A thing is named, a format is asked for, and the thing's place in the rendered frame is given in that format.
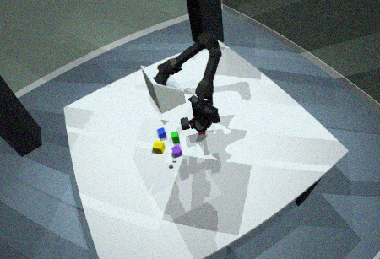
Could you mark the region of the purple block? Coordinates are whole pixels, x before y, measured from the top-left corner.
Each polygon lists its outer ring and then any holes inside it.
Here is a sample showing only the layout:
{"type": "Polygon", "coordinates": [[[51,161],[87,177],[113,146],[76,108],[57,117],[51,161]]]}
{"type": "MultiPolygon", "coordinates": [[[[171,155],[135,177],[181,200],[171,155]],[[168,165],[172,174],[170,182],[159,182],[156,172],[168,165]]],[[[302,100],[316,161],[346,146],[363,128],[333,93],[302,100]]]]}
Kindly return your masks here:
{"type": "Polygon", "coordinates": [[[183,155],[179,145],[174,147],[174,148],[171,148],[171,150],[172,150],[172,153],[174,154],[175,158],[183,155]]]}

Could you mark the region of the yellow block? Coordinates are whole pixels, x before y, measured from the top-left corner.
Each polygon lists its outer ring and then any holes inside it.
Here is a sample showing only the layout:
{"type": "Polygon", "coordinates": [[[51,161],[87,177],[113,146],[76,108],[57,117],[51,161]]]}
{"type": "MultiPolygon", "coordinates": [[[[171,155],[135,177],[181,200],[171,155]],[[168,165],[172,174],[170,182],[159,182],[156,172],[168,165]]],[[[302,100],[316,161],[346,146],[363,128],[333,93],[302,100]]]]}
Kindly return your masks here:
{"type": "Polygon", "coordinates": [[[156,154],[163,154],[165,151],[165,145],[163,142],[155,141],[152,149],[156,154]]]}

